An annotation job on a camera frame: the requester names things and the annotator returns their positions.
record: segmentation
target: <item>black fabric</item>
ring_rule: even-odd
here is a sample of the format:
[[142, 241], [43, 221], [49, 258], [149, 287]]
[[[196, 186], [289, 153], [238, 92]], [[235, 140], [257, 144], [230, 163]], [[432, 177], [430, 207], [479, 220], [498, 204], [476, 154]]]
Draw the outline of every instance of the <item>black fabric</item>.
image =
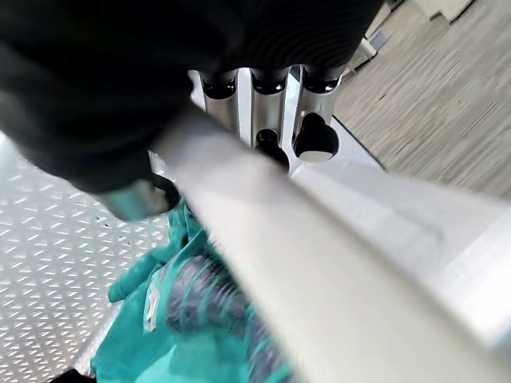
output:
[[149, 178], [189, 69], [339, 66], [382, 0], [2, 0], [0, 125], [86, 192]]
[[80, 373], [75, 369], [70, 369], [62, 375], [55, 377], [48, 383], [96, 383], [96, 379], [91, 377], [84, 377], [83, 375], [80, 375]]

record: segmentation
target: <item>gray carpet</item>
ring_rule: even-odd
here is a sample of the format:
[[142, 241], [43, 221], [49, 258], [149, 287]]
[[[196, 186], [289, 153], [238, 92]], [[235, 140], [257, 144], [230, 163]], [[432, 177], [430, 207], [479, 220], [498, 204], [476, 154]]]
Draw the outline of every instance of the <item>gray carpet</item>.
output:
[[391, 172], [511, 199], [511, 2], [449, 25], [408, 1], [382, 30], [335, 115]]

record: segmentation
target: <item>diamond plate floor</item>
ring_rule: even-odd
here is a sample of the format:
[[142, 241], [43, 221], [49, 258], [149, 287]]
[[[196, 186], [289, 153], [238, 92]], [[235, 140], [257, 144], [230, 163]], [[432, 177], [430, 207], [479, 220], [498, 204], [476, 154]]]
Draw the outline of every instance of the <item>diamond plate floor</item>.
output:
[[102, 319], [109, 285], [167, 240], [167, 220], [115, 219], [1, 136], [0, 176], [0, 381], [43, 382]]

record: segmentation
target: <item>white metal bar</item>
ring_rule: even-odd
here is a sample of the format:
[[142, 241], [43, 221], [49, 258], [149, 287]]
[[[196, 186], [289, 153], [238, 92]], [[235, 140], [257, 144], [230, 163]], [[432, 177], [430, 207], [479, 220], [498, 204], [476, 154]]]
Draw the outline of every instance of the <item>white metal bar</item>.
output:
[[197, 107], [156, 152], [314, 383], [509, 381], [428, 294]]

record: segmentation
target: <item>teal bag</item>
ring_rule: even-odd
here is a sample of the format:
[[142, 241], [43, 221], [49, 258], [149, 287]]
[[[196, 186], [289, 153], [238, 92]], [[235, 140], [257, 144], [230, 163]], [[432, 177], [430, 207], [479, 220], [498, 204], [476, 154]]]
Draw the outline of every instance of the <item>teal bag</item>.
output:
[[109, 290], [124, 300], [91, 362], [99, 383], [291, 382], [292, 370], [232, 281], [208, 233], [181, 202], [171, 243]]

